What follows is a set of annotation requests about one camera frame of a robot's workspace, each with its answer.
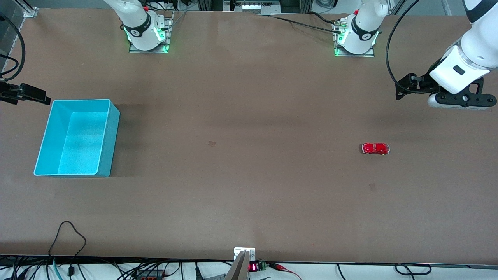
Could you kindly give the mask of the red beetle toy car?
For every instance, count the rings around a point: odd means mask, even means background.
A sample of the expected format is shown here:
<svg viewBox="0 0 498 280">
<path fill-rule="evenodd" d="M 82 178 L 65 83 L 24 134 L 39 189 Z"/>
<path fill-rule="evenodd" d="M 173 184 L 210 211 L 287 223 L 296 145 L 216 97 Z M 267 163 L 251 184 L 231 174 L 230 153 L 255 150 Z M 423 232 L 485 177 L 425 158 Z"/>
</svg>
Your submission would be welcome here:
<svg viewBox="0 0 498 280">
<path fill-rule="evenodd" d="M 363 154 L 377 155 L 387 155 L 391 152 L 389 145 L 384 142 L 365 142 L 361 145 L 361 150 Z"/>
</svg>

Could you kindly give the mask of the blue plastic box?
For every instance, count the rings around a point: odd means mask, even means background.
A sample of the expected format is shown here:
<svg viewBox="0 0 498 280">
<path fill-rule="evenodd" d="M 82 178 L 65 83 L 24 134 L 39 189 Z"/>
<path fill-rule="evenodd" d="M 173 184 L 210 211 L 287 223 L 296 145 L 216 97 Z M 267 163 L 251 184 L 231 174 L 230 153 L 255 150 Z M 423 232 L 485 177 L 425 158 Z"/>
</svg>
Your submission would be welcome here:
<svg viewBox="0 0 498 280">
<path fill-rule="evenodd" d="M 109 99 L 53 101 L 34 175 L 109 177 L 119 119 Z"/>
</svg>

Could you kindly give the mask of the grey device with white lights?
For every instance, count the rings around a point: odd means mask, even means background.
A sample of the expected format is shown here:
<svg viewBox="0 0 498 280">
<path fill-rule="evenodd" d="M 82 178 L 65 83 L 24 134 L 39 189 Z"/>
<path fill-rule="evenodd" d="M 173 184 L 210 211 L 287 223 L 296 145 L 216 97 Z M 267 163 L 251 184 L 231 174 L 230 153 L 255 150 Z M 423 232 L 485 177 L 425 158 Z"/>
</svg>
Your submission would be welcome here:
<svg viewBox="0 0 498 280">
<path fill-rule="evenodd" d="M 281 13 L 280 0 L 223 0 L 223 11 L 273 15 Z"/>
</svg>

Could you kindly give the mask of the grey aluminium bar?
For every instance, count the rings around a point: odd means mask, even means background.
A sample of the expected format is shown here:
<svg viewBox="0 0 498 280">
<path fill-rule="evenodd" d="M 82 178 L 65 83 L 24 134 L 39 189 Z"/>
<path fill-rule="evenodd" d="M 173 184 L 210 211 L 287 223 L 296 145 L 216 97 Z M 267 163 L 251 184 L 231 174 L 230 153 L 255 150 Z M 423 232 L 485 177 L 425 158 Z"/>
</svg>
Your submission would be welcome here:
<svg viewBox="0 0 498 280">
<path fill-rule="evenodd" d="M 249 280 L 249 263 L 251 261 L 251 250 L 240 250 L 230 267 L 224 280 Z"/>
</svg>

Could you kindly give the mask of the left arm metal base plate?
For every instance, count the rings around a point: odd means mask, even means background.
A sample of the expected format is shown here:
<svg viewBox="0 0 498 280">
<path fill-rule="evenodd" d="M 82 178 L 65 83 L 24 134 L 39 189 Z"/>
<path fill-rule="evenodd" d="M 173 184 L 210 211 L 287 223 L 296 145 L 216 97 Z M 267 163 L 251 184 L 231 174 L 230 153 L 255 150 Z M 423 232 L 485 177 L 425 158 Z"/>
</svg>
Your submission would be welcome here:
<svg viewBox="0 0 498 280">
<path fill-rule="evenodd" d="M 366 41 L 361 41 L 357 34 L 350 32 L 348 29 L 350 21 L 347 18 L 341 18 L 339 21 L 334 21 L 331 24 L 332 30 L 338 31 L 334 37 L 334 55 L 336 57 L 374 57 L 374 45 L 376 43 L 379 32 Z"/>
</svg>

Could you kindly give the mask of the aluminium corner bracket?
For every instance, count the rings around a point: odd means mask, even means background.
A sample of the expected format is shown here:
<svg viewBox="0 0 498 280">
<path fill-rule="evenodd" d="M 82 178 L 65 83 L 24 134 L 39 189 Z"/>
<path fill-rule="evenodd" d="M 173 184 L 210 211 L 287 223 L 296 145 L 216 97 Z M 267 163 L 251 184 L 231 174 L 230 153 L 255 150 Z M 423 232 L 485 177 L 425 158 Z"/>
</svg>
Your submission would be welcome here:
<svg viewBox="0 0 498 280">
<path fill-rule="evenodd" d="M 39 8 L 32 6 L 27 0 L 17 0 L 18 5 L 23 10 L 24 18 L 35 18 L 39 12 Z"/>
</svg>

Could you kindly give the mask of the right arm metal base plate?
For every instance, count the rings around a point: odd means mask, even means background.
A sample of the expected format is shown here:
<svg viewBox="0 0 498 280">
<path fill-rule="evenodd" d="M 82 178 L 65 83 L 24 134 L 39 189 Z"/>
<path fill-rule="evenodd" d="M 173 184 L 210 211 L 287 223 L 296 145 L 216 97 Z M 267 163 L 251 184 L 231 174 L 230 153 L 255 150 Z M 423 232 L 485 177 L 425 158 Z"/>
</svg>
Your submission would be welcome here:
<svg viewBox="0 0 498 280">
<path fill-rule="evenodd" d="M 153 11 L 148 11 L 151 16 L 151 25 L 144 30 L 142 37 L 133 37 L 126 31 L 129 41 L 129 53 L 168 53 L 171 35 L 173 18 L 165 17 Z"/>
</svg>

